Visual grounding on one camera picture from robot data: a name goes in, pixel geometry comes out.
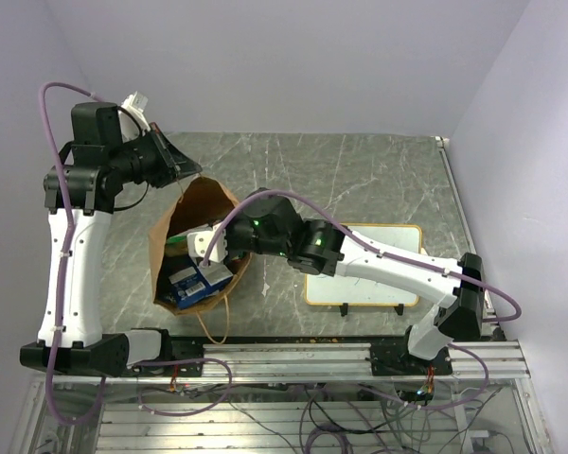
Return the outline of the brown paper bag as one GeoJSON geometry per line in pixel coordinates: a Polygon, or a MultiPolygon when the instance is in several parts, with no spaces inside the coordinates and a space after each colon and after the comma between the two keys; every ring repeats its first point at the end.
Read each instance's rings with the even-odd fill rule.
{"type": "Polygon", "coordinates": [[[229,264],[227,268],[233,272],[233,280],[223,290],[213,296],[203,298],[199,303],[180,309],[175,303],[159,295],[159,274],[167,258],[165,249],[167,239],[175,234],[213,223],[223,219],[239,204],[234,194],[220,182],[199,176],[181,192],[179,199],[150,227],[149,230],[149,264],[151,276],[152,302],[168,310],[174,316],[195,316],[204,331],[204,335],[214,344],[223,344],[227,340],[230,329],[229,295],[251,263],[252,256],[245,255],[229,264]],[[225,306],[225,330],[220,340],[215,340],[209,333],[202,315],[214,309],[219,303],[225,306]]]}

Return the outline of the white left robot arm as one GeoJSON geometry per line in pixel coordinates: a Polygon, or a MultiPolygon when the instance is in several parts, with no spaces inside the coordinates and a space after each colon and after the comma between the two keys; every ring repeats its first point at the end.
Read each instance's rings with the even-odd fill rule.
{"type": "Polygon", "coordinates": [[[116,197],[128,183],[163,188],[200,172],[144,115],[140,94],[122,104],[86,102],[71,111],[72,141],[44,177],[52,239],[48,295],[37,339],[20,349],[29,369],[118,377],[141,363],[152,375],[173,366],[165,329],[104,333],[99,288],[103,246],[116,197]]]}

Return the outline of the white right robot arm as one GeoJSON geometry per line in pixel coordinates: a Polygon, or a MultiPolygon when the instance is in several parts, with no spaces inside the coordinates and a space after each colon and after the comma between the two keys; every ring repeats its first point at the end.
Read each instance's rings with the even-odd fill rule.
{"type": "Polygon", "coordinates": [[[307,275],[364,279],[408,291],[432,303],[409,327],[398,352],[400,367],[415,375],[455,341],[481,337],[483,261],[474,253],[460,258],[431,257],[389,246],[349,229],[328,213],[302,218],[297,195],[260,188],[223,220],[230,253],[278,256],[307,275]]]}

